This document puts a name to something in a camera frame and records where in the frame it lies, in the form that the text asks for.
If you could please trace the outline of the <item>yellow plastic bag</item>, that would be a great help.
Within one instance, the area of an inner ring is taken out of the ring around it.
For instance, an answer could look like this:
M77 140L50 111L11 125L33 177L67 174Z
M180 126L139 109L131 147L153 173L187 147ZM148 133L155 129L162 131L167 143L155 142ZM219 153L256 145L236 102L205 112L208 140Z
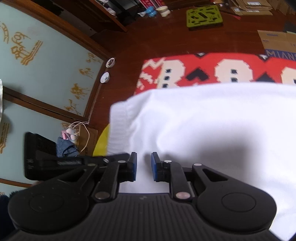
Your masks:
M93 156L105 156L107 154L109 128L110 124L108 124L100 134L93 151Z

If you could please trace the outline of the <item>stack of flattened cardboard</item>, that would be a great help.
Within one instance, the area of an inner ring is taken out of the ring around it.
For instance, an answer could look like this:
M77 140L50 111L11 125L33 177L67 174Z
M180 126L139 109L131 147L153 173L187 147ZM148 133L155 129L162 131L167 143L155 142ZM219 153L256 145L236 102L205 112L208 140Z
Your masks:
M272 16L272 6L264 0L229 1L230 8L239 16Z

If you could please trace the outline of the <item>Mianshu flattened cardboard box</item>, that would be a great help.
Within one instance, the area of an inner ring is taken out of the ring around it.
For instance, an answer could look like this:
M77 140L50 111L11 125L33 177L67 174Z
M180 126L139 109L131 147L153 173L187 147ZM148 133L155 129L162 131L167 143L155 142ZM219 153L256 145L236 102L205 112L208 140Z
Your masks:
M257 32L267 56L295 61L295 33L262 30Z

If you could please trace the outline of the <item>white sweatshirt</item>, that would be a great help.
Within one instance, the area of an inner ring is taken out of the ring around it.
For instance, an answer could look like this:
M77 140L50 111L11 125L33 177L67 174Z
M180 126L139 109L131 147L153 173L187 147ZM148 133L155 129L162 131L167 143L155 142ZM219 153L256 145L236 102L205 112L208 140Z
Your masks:
M271 231L295 234L295 87L207 84L143 92L110 109L107 152L137 153L137 178L122 193L163 193L151 154L184 167L204 164L270 194Z

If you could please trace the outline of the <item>cream ceramic pot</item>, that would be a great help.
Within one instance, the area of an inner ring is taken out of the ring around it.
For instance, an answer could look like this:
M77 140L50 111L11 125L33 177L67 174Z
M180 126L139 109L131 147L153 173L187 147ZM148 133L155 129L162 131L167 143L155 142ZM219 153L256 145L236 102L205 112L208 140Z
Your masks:
M156 10L157 10L157 12L159 12L159 14L162 17L166 17L171 13L171 11L169 10L169 8L167 6L160 6L160 7L156 8Z

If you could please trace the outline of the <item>white pet bowl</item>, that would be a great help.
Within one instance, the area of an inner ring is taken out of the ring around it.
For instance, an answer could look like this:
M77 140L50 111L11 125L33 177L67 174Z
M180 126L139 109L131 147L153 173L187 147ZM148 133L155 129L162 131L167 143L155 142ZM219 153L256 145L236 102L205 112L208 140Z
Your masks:
M109 72L104 72L100 78L100 83L105 84L110 80Z
M115 58L112 57L106 62L106 68L112 68L115 65Z

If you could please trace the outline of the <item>blue ceramic figurine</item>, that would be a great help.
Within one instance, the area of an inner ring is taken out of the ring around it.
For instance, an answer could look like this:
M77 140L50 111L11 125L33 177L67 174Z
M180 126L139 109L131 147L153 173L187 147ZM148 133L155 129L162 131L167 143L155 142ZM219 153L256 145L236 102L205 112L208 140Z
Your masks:
M149 16L149 17L155 17L157 14L156 9L153 6L149 6L145 11L138 13L139 16Z

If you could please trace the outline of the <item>red Christmas pattern tablecloth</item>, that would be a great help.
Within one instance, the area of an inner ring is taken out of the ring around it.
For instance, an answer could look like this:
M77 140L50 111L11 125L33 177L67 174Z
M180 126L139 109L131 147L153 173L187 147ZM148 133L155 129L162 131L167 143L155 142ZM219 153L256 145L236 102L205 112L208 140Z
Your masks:
M198 53L146 60L134 94L202 84L295 84L295 61L242 53Z

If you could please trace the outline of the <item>cardboard box with clothes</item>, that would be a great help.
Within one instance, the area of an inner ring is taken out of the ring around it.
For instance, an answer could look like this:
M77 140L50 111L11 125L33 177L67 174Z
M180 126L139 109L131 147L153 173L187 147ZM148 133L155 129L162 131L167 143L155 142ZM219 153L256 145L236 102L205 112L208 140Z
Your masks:
M92 156L98 131L88 127L88 122L62 122L60 137L56 142L57 157Z

